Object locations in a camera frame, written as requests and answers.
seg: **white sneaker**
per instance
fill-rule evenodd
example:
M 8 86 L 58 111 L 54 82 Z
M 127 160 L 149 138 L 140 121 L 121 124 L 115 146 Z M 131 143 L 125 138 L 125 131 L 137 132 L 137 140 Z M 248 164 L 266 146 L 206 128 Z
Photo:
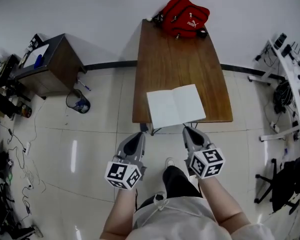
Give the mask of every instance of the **white sneaker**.
M 174 166 L 175 165 L 175 161 L 172 157 L 168 157 L 165 160 L 165 168 L 167 169 L 169 166 Z

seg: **wooden table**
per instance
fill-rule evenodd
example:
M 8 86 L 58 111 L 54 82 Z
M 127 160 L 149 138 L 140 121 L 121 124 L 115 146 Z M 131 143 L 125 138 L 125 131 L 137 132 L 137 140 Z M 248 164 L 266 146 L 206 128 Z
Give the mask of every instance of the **wooden table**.
M 195 84 L 206 118 L 197 123 L 232 122 L 225 78 L 208 35 L 179 38 L 142 21 L 135 77 L 132 122 L 151 123 L 147 92 Z

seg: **open notebook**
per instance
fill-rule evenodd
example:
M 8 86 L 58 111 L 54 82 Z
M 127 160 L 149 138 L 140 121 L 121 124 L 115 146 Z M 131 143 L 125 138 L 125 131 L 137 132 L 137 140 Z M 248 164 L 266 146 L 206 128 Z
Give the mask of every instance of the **open notebook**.
M 206 118 L 195 84 L 147 92 L 146 96 L 154 129 Z

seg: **wall baseboard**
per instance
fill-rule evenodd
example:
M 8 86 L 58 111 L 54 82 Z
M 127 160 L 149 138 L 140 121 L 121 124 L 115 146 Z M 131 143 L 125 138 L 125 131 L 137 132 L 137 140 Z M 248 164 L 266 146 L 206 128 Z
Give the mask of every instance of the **wall baseboard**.
M 87 71 L 111 69 L 111 68 L 128 68 L 128 67 L 136 67 L 137 62 L 138 62 L 137 60 L 105 62 L 105 63 L 85 65 L 84 68 Z M 261 70 L 256 70 L 256 69 L 241 67 L 241 66 L 227 65 L 227 64 L 221 64 L 221 68 L 227 71 L 241 72 L 241 73 L 246 73 L 246 74 L 256 75 L 256 76 L 262 76 L 265 73 L 264 71 Z M 276 75 L 276 74 L 271 74 L 269 77 L 280 81 L 285 80 L 283 76 Z
M 84 68 L 88 70 L 103 70 L 103 69 L 112 69 L 112 68 L 129 68 L 136 67 L 137 60 L 123 60 L 123 61 L 114 61 L 114 62 L 105 62 L 98 64 L 84 65 Z

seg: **white wall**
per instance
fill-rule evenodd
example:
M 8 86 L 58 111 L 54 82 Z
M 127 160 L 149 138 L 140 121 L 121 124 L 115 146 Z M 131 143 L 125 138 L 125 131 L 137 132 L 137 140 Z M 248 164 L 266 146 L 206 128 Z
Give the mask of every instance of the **white wall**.
M 136 60 L 140 22 L 169 0 L 0 0 L 0 53 L 23 55 L 35 33 L 67 33 L 83 64 Z M 191 0 L 207 7 L 206 24 L 221 63 L 253 68 L 275 33 L 300 44 L 300 0 Z

